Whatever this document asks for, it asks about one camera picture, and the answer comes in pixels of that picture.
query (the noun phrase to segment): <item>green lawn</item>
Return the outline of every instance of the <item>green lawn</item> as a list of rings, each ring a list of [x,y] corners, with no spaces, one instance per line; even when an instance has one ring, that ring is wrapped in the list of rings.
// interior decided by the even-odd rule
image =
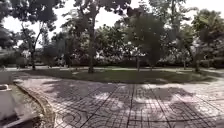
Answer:
[[[58,78],[87,80],[97,82],[111,83],[194,83],[212,81],[218,76],[218,73],[205,72],[196,74],[192,71],[167,71],[153,70],[140,71],[125,69],[100,69],[94,74],[88,74],[87,70],[60,70],[60,69],[42,69],[37,71],[24,71],[33,75],[46,75]]]

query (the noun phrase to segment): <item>paved plaza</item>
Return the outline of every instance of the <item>paved plaza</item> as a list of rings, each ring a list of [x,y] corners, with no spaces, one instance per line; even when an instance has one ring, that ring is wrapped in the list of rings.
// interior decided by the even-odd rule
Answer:
[[[224,128],[224,79],[134,85],[20,76],[45,97],[55,128]]]

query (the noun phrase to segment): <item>curved curb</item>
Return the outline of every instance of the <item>curved curb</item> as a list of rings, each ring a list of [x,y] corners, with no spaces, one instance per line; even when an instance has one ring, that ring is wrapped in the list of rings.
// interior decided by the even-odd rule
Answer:
[[[13,82],[13,84],[18,87],[23,93],[30,96],[33,100],[35,100],[41,107],[41,111],[43,112],[44,116],[41,117],[43,123],[41,124],[41,128],[54,128],[55,122],[55,112],[52,110],[52,106],[49,102],[43,98],[40,94],[31,91],[25,87],[17,85],[17,82]]]

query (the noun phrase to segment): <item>park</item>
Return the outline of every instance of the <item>park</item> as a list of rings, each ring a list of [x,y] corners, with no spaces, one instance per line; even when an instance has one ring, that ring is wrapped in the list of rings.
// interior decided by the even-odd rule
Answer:
[[[188,1],[0,1],[0,128],[224,128],[224,18]]]

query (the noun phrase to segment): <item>concrete planter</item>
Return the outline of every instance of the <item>concrete planter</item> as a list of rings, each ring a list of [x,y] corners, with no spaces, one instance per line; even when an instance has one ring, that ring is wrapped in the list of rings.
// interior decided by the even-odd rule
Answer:
[[[16,115],[15,105],[8,85],[0,85],[0,121]]]

